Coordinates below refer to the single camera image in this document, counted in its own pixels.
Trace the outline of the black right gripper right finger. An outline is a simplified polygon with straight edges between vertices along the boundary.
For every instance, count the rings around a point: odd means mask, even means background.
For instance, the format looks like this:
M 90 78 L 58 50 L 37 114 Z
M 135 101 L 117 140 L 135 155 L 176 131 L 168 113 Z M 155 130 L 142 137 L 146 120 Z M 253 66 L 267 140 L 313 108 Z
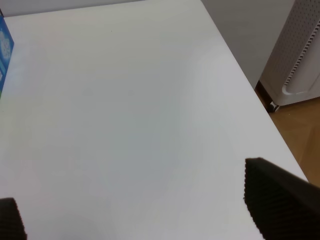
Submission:
M 244 202 L 265 240 L 318 240 L 320 189 L 263 159 L 245 160 Z

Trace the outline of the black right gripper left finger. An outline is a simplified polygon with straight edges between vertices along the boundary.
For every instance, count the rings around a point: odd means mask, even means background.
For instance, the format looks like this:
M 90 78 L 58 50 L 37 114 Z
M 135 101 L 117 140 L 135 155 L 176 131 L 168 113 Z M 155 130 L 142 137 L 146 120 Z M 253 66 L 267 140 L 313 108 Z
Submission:
M 27 234 L 14 198 L 0 199 L 0 239 L 26 240 Z

